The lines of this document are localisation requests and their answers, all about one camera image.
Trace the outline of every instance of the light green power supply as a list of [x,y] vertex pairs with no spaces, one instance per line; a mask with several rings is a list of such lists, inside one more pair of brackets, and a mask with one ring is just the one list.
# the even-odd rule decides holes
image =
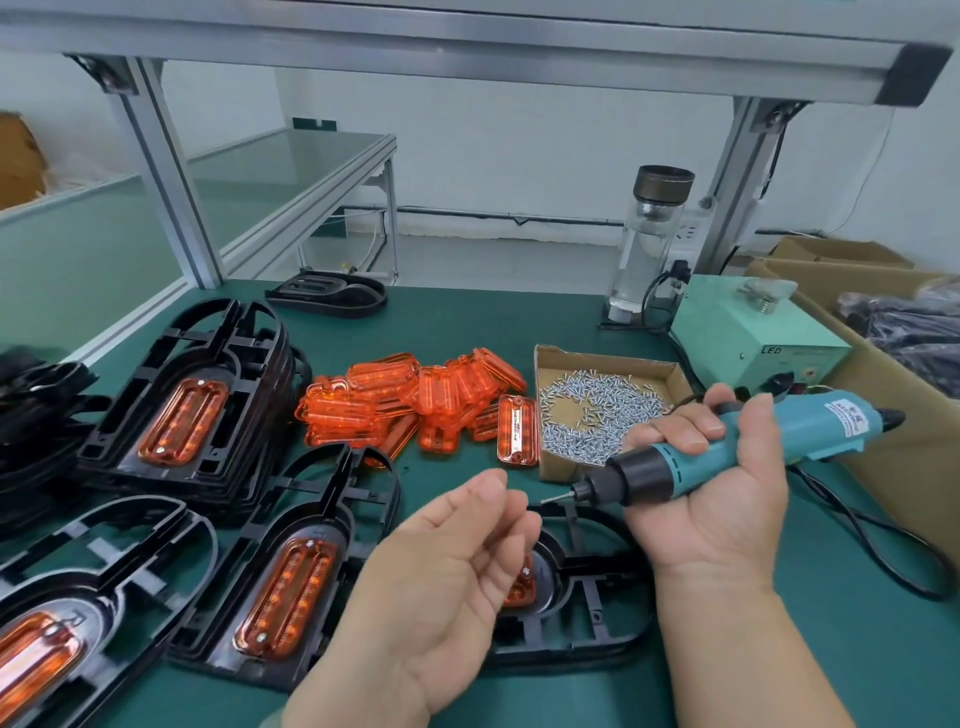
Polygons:
[[764,312],[740,292],[753,279],[694,276],[671,330],[706,386],[722,381],[751,393],[771,376],[818,384],[850,345],[789,299]]

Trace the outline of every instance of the blue electric screwdriver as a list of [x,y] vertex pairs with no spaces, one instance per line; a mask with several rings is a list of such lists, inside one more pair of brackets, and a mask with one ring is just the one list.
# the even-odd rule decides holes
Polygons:
[[[573,498],[590,505],[658,503],[689,493],[736,465],[737,422],[743,405],[725,402],[714,408],[727,426],[722,440],[700,455],[685,455],[656,444],[622,452],[575,483],[569,493],[542,503]],[[864,443],[903,423],[896,409],[875,409],[851,392],[834,390],[817,395],[792,395],[774,405],[783,442],[783,462],[824,460],[843,452],[863,450]]]

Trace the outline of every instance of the black cable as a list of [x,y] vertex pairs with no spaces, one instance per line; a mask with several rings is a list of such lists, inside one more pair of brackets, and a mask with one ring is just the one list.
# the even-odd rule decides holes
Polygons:
[[[869,513],[864,513],[857,508],[851,508],[830,488],[828,488],[823,481],[814,477],[810,473],[805,473],[796,465],[788,466],[787,471],[797,476],[803,482],[803,484],[810,489],[810,492],[822,500],[830,510],[845,516],[847,520],[850,521],[850,525],[856,534],[856,538],[859,540],[864,550],[866,550],[866,552],[870,555],[870,558],[872,558],[876,565],[885,571],[890,578],[904,587],[905,590],[912,592],[917,596],[921,596],[924,599],[929,599],[930,601],[946,601],[956,592],[956,567],[949,560],[949,557],[947,557],[943,551],[934,546],[931,542],[906,528],[894,525],[893,523],[879,519],[876,516],[871,516]],[[946,584],[944,589],[929,589],[928,587],[918,584],[894,569],[894,567],[891,566],[890,563],[880,555],[879,551],[874,545],[874,542],[871,540],[866,529],[863,527],[863,523],[870,523],[871,525],[883,528],[891,533],[896,533],[898,536],[909,539],[927,551],[940,567],[940,571],[943,574],[944,582]]]

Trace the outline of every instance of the left hand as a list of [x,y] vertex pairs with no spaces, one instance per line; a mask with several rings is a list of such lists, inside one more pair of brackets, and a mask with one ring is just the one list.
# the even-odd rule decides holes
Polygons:
[[476,678],[539,535],[540,516],[503,471],[423,506],[371,554],[284,728],[426,725]]

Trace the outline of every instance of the label sticker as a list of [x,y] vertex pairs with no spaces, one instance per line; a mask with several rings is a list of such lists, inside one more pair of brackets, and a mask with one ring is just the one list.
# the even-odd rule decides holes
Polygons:
[[870,431],[870,423],[863,410],[850,400],[835,400],[828,402],[825,407],[837,416],[846,437],[856,437]]
[[523,410],[517,407],[514,409],[513,418],[510,422],[510,448],[512,452],[523,451]]

